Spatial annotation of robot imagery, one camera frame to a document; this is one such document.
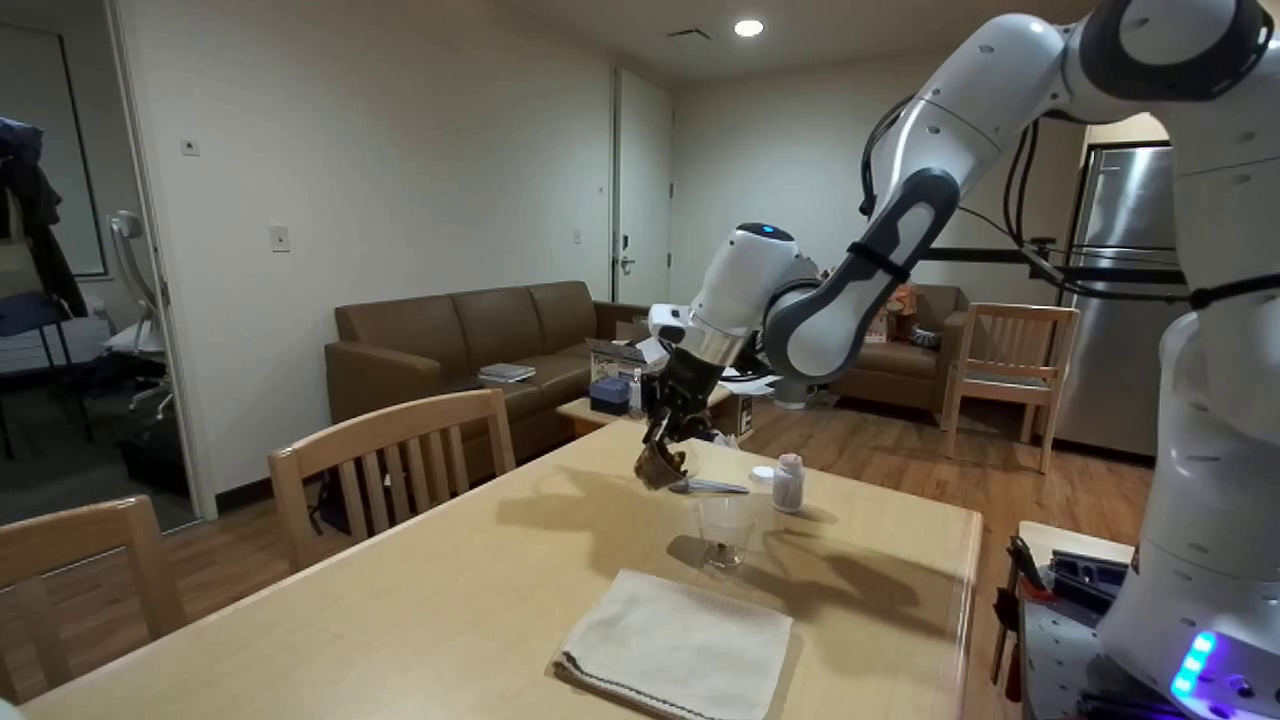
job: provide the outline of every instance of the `chair back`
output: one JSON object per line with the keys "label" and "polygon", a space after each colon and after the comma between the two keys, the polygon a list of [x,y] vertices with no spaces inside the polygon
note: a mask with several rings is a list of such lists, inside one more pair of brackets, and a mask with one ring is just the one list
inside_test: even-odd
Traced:
{"label": "chair back", "polygon": [[1078,308],[974,304],[955,350],[961,380],[1058,386],[1078,343]]}
{"label": "chair back", "polygon": [[476,443],[490,439],[490,466],[507,471],[514,425],[503,391],[448,391],[353,417],[272,451],[272,492],[294,542],[324,550],[322,492],[340,492],[349,535],[366,541],[398,520],[429,510],[474,489]]}
{"label": "chair back", "polygon": [[[148,495],[87,502],[73,510],[54,510],[19,524],[0,524],[0,588],[15,591],[19,626],[37,646],[44,684],[65,684],[73,675],[54,598],[44,594],[44,574],[69,563],[126,550],[139,598],[139,614],[152,636],[184,623],[176,585],[166,567],[160,527]],[[15,680],[0,653],[0,697],[15,700]]]}

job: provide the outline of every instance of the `ceiling light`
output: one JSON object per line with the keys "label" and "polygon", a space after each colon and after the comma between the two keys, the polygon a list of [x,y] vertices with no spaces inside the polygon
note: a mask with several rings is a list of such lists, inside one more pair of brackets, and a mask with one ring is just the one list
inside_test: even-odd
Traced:
{"label": "ceiling light", "polygon": [[760,37],[765,31],[765,0],[740,0],[732,31],[743,41]]}

